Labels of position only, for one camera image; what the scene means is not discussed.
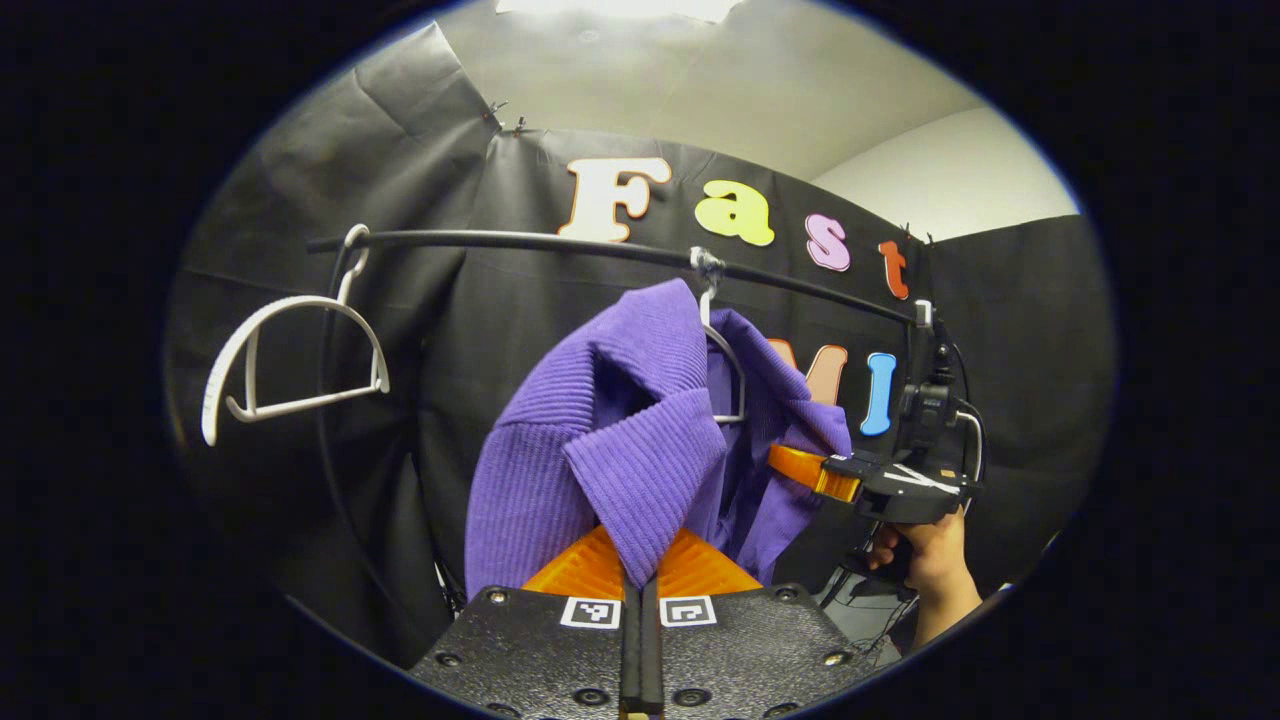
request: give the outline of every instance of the white plastic hanger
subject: white plastic hanger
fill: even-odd
[[[737,354],[733,348],[728,346],[728,341],[724,336],[712,327],[712,300],[716,297],[716,291],[719,288],[719,277],[724,266],[724,263],[717,259],[714,255],[708,252],[703,247],[692,247],[689,252],[689,261],[698,270],[703,279],[707,281],[707,290],[703,291],[701,297],[698,299],[698,314],[703,320],[703,331],[707,337],[712,340],[721,350],[724,351],[724,356],[728,357],[733,370],[737,373],[737,414],[736,415],[714,415],[713,418],[721,425],[728,423],[741,423],[746,420],[746,373],[742,372],[742,364],[737,359]]]
[[[369,228],[364,224],[357,224],[347,232],[347,237],[343,242],[347,247],[351,247],[356,238],[362,234],[367,236]],[[205,442],[209,443],[210,447],[218,442],[218,401],[223,395],[223,386],[227,384],[227,375],[230,373],[232,363],[236,360],[236,356],[239,354],[241,347],[243,347],[246,342],[248,343],[248,347],[244,352],[244,407],[241,407],[232,396],[227,396],[227,409],[230,410],[232,415],[242,423],[256,423],[269,418],[278,418],[280,415],[288,415],[301,410],[320,407],[321,405],[330,405],[349,397],[360,397],[361,395],[390,392],[392,382],[387,373],[387,359],[383,356],[383,346],[378,342],[378,336],[374,334],[374,329],[369,327],[369,323],[360,316],[360,313],[356,313],[347,306],[347,296],[351,293],[351,282],[365,269],[365,264],[367,261],[369,247],[362,247],[360,250],[360,258],[356,260],[356,265],[347,270],[347,274],[342,277],[342,284],[339,286],[337,300],[324,297],[323,295],[297,295],[293,297],[285,297],[283,300],[276,300],[270,305],[262,306],[256,313],[250,315],[247,320],[241,323],[241,327],[236,328],[230,340],[227,341],[221,352],[218,354],[218,359],[214,360],[214,368],[209,373],[209,382],[205,384],[205,404],[201,411],[200,424],[201,430],[205,434]],[[374,345],[374,360],[372,366],[369,370],[369,387],[334,392],[305,400],[279,402],[265,407],[257,406],[257,340],[259,333],[262,329],[261,325],[268,319],[294,307],[328,307],[330,310],[337,310],[338,313],[342,313],[355,320],[361,329],[365,331],[365,334],[369,336],[369,341]]]

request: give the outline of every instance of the black fabric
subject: black fabric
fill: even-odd
[[[861,297],[900,313],[910,313],[918,297],[929,297],[924,245],[883,219],[795,178],[708,150],[653,138],[595,132],[525,129],[497,135],[488,151],[470,227],[474,229],[554,233],[568,222],[575,176],[567,164],[579,158],[663,158],[673,170],[667,183],[650,183],[652,200],[641,218],[616,210],[631,228],[627,242],[687,251],[707,247],[727,263],[783,273]],[[623,174],[621,182],[626,182]],[[748,245],[704,229],[694,208],[705,197],[703,184],[731,179],[758,190],[769,202],[774,241]],[[818,266],[808,254],[804,219],[819,213],[837,219],[846,232],[851,266],[833,272]],[[895,299],[884,279],[884,259],[877,250],[896,241],[906,259],[906,300]],[[561,338],[617,301],[628,288],[650,286],[672,270],[607,258],[570,256],[527,250],[470,249],[451,287],[448,304],[425,341],[419,378],[419,451],[424,464],[424,493],[431,525],[453,574],[462,578],[466,516],[461,509],[485,434],[534,365]],[[695,292],[701,286],[686,273]],[[817,350],[838,345],[849,351],[837,400],[849,418],[854,445],[887,452],[896,425],[864,437],[858,430],[867,413],[870,375],[865,359],[891,352],[905,365],[904,327],[868,313],[805,296],[726,281],[713,304],[732,307],[765,337],[787,340],[805,372]],[[895,373],[891,404],[902,384]],[[808,559],[787,561],[774,570],[777,582],[815,574]],[[828,574],[833,561],[819,564]]]
[[[18,533],[19,598],[35,592],[35,612],[18,623],[19,703],[55,716],[353,716],[374,705],[451,716],[230,562],[173,479],[157,428],[157,320],[193,209],[280,97],[387,27],[370,27],[376,6],[15,6],[18,117],[31,138],[17,146],[32,160],[19,163],[17,196],[40,218],[19,247],[41,269],[19,282],[38,293],[41,325],[65,328],[37,355],[49,413],[13,475],[19,528],[42,530]],[[1276,8],[1126,17],[1101,4],[911,0],[863,10],[1007,113],[1079,191],[1112,266],[1132,273],[1116,283],[1126,382],[1102,477],[1025,589],[823,715],[1258,715],[1270,706],[1251,679],[1267,634],[1248,606],[1263,606],[1225,603],[1257,591],[1253,553],[1236,568],[1231,550],[1263,547],[1272,524],[1261,502],[1270,482],[1242,465],[1268,429],[1252,388],[1266,387],[1272,361],[1257,350],[1256,313],[1229,305],[1252,300],[1251,270],[1261,288],[1270,269],[1261,254],[1226,249],[1268,229],[1274,177],[1256,160],[1270,124],[1254,81]],[[1235,364],[1204,373],[1188,345]],[[1240,483],[1206,484],[1238,465]],[[1188,573],[1215,589],[1179,592]]]
[[[938,306],[987,424],[987,488],[965,521],[969,570],[987,597],[1032,570],[1089,489],[1119,369],[1110,273],[1080,215],[928,251]]]
[[[324,489],[314,418],[243,425],[224,409],[210,448],[200,407],[212,359],[244,318],[284,296],[324,295],[334,258],[308,256],[306,240],[343,234],[356,222],[379,229],[465,222],[497,129],[481,117],[485,108],[435,26],[365,58],[302,99],[236,165],[196,224],[170,291],[165,386],[196,495],[233,546],[260,559],[284,592],[402,665],[449,621],[417,479],[404,468],[413,452],[419,343],[461,254],[370,258],[349,302],[383,343],[393,392],[330,410],[337,474],[360,534],[428,637],[396,625],[362,573]],[[262,404],[315,393],[320,316],[296,310],[264,325]],[[339,319],[333,347],[333,387],[366,384],[371,348],[364,333]],[[236,397],[243,397],[241,366],[227,386]]]

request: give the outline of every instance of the black cable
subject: black cable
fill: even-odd
[[[338,296],[338,288],[342,284],[342,277],[346,274],[347,259],[351,255],[351,249],[346,245],[340,246],[338,250],[338,258],[333,265],[333,277],[329,281],[329,297]],[[333,341],[333,328],[334,328],[334,314],[332,310],[324,310],[323,329],[320,333],[320,357],[316,361],[317,377],[316,377],[316,393],[328,395],[328,360],[329,360],[329,346]],[[320,468],[324,473],[325,484],[329,487],[329,497],[333,500],[334,509],[338,511],[338,518],[342,520],[343,527],[346,527],[347,533],[351,539],[356,543],[356,551],[360,555],[360,561],[365,566],[365,573],[369,578],[378,585],[387,601],[390,602],[392,607],[399,612],[415,635],[420,639],[426,641],[429,635],[422,632],[413,615],[404,607],[399,600],[387,588],[387,583],[383,582],[381,573],[374,566],[374,561],[369,557],[369,552],[365,548],[364,541],[360,539],[360,533],[356,530],[356,521],[351,515],[351,507],[347,506],[347,501],[342,495],[342,489],[338,487],[338,477],[334,470],[333,462],[333,450],[329,446],[329,413],[328,406],[321,405],[315,409],[316,413],[316,438],[320,445]]]
[[[973,388],[969,387],[969,372],[965,370],[965,366],[964,366],[964,352],[960,352],[960,346],[956,345],[954,341],[951,342],[951,350],[955,351],[955,354],[956,354],[956,361],[960,363],[960,379],[961,379],[961,382],[964,382],[964,395],[969,400],[969,402],[973,402]],[[969,465],[969,423],[965,423],[964,424],[964,442],[960,446],[960,469],[961,469],[961,471],[964,471],[964,468],[968,466],[968,465]]]
[[[859,585],[863,584],[863,583],[865,583],[865,582],[867,580],[863,580],[861,583],[859,583]],[[837,600],[836,603],[837,605],[844,605],[845,607],[847,607],[850,610],[896,610],[897,606],[901,605],[901,603],[899,603],[899,605],[860,605],[860,606],[855,606],[854,601],[858,600],[859,597],[861,597],[861,596],[856,596],[854,593],[849,593],[849,597],[846,597],[845,600]]]
[[[879,648],[879,647],[877,647],[874,644],[864,644],[870,638],[863,638],[860,641],[854,641],[854,643],[852,643],[851,647],[852,647],[852,650],[860,651],[863,659],[864,660],[869,660],[870,664],[872,664],[872,666],[876,666],[876,665],[879,664],[879,655],[881,655],[879,651],[883,650],[883,648]]]
[[[822,600],[818,602],[819,610],[826,609],[828,605],[831,605],[831,601],[835,600],[836,596],[840,594],[840,591],[845,588],[845,583],[849,582],[849,575],[852,574],[854,571],[850,570],[849,568],[845,568],[844,565],[840,566],[840,578],[835,583],[832,583],[831,589],[827,591],[827,594],[822,596]]]
[[[987,423],[983,421],[982,413],[978,413],[978,409],[974,407],[973,404],[970,404],[968,401],[964,401],[964,400],[957,400],[956,405],[959,405],[960,409],[964,410],[965,413],[969,413],[970,415],[973,415],[974,418],[977,418],[978,419],[978,425],[982,427],[982,432],[978,433],[978,438],[979,438],[979,442],[982,445],[982,468],[979,468],[977,470],[980,470],[983,474],[986,474],[987,468],[991,466],[991,450],[989,450],[989,445],[988,445],[988,441],[987,441],[987,436],[991,434],[991,430],[988,429]],[[974,482],[978,482],[977,473],[975,473],[975,477],[974,477]]]
[[[874,650],[874,648],[876,648],[876,646],[878,646],[878,644],[879,644],[879,642],[881,642],[882,639],[884,639],[884,635],[886,635],[886,634],[888,634],[888,629],[890,629],[890,628],[891,628],[891,626],[892,626],[892,625],[893,625],[893,624],[895,624],[895,623],[896,623],[897,620],[901,620],[904,615],[906,615],[906,610],[905,610],[905,609],[906,609],[906,607],[908,607],[909,605],[911,605],[913,602],[914,602],[914,600],[899,603],[899,606],[897,606],[897,607],[895,607],[895,609],[893,609],[893,611],[888,614],[888,619],[887,619],[887,620],[884,620],[884,628],[882,628],[882,629],[881,629],[881,632],[879,632],[879,634],[878,634],[878,635],[876,635],[874,638],[863,638],[863,639],[860,639],[860,641],[856,641],[856,642],[855,642],[854,644],[858,644],[858,643],[860,643],[860,642],[865,642],[865,641],[869,641],[869,642],[870,642],[870,644],[869,644],[869,646],[867,646],[867,650],[865,650],[865,651],[863,652],[863,655],[870,655],[870,651],[872,651],[872,650]]]
[[[869,585],[870,583],[872,578],[863,578],[861,582],[849,588],[849,597],[846,597],[844,601],[840,601],[840,605],[844,605],[845,607],[852,607],[854,600],[858,598],[861,594],[861,589]]]
[[[419,459],[417,451],[410,451],[410,462],[413,469],[413,477],[417,479],[417,501],[421,503],[422,515],[430,516],[428,507],[430,503],[426,497],[426,487],[422,484],[422,474],[419,471]],[[431,550],[431,559],[435,570],[440,574],[442,593],[444,594],[444,605],[449,609],[452,614],[462,612],[462,609],[467,606],[467,596],[462,592],[462,583],[457,582],[452,573],[449,573],[449,566],[444,561],[444,553],[440,552],[439,544],[435,542],[435,532],[428,527],[426,533],[428,547]]]

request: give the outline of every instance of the gray floor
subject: gray floor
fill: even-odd
[[[831,579],[827,580],[827,587],[814,596],[814,600],[820,600],[831,589],[837,577],[838,571],[833,573]],[[884,629],[884,623],[890,619],[893,610],[897,609],[899,603],[897,598],[892,596],[859,597],[849,602],[849,591],[860,580],[863,580],[861,575],[856,573],[850,575],[845,587],[841,588],[840,594],[827,606],[826,612],[851,642],[865,641],[869,643]],[[877,667],[884,667],[901,660],[897,648],[893,647],[893,643],[888,642],[887,637],[881,638],[878,647]]]

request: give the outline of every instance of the purple sweater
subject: purple sweater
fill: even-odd
[[[522,585],[596,519],[637,587],[681,527],[769,584],[820,503],[768,466],[769,446],[847,455],[849,428],[741,315],[717,310],[712,325],[744,366],[746,423],[712,418],[733,413],[735,383],[680,279],[623,293],[543,357],[480,452],[468,596]]]

